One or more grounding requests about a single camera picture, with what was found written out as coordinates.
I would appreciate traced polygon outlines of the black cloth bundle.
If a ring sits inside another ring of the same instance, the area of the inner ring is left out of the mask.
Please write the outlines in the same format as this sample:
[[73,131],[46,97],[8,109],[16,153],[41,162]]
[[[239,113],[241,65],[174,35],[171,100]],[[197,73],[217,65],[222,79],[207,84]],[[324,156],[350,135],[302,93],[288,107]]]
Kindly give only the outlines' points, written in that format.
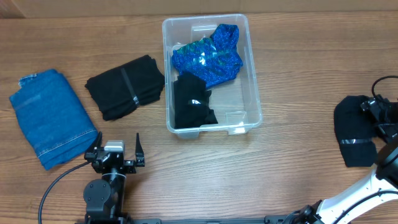
[[377,156],[373,124],[361,109],[369,98],[346,96],[333,113],[336,140],[346,167],[371,167]]
[[209,107],[210,96],[204,80],[189,72],[180,75],[174,82],[175,129],[218,124]]

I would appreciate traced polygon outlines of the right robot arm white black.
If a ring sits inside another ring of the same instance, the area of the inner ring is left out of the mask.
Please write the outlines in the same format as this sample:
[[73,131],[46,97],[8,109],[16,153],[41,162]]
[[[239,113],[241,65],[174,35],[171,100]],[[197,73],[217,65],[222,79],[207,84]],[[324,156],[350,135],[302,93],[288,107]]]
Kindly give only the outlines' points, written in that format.
[[292,212],[284,223],[350,223],[397,199],[397,103],[376,93],[347,96],[335,107],[334,129],[346,167],[371,172],[342,193]]

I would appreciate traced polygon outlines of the blue denim cloth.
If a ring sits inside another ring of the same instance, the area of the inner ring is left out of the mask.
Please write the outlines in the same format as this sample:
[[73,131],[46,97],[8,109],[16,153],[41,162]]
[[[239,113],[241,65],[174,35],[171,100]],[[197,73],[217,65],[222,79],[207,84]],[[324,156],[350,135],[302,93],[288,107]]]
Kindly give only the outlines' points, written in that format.
[[19,80],[9,97],[19,127],[45,170],[84,153],[98,131],[64,75],[55,69]]

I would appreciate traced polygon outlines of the black cloth with band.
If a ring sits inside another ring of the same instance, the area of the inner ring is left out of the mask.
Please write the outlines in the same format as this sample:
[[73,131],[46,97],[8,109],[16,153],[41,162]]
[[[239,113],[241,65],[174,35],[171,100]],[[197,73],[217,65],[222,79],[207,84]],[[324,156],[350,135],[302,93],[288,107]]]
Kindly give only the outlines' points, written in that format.
[[164,85],[155,59],[145,55],[89,78],[85,88],[110,121],[159,100]]

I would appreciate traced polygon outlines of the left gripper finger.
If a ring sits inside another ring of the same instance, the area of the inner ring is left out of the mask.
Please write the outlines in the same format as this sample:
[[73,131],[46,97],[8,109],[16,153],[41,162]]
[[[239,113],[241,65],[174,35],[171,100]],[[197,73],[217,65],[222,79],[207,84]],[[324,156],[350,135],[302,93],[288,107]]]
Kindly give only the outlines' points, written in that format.
[[86,150],[86,153],[93,154],[96,151],[96,148],[100,147],[102,144],[102,132],[100,131],[97,134],[96,139],[93,141],[93,143],[90,145],[90,147]]
[[135,156],[136,156],[136,159],[144,159],[144,151],[141,146],[139,133],[136,133]]

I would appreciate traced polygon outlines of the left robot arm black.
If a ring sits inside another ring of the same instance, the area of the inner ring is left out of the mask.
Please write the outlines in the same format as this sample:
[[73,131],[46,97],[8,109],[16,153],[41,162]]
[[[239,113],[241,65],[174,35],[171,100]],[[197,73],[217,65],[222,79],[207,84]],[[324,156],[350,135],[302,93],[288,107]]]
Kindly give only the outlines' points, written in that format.
[[84,158],[101,178],[92,180],[83,191],[86,203],[85,223],[132,223],[128,213],[123,212],[126,176],[135,174],[137,167],[145,166],[144,151],[139,135],[136,135],[135,159],[127,160],[123,140],[102,144],[98,133]]

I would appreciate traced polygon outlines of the shiny blue sequin cloth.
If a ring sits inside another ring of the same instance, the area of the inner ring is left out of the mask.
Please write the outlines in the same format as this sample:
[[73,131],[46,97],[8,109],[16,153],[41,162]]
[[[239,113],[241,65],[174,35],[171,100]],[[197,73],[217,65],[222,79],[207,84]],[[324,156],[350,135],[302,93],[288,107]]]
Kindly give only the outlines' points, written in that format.
[[220,24],[209,37],[174,50],[172,65],[180,75],[191,73],[202,79],[207,88],[234,80],[243,66],[238,40],[237,25]]

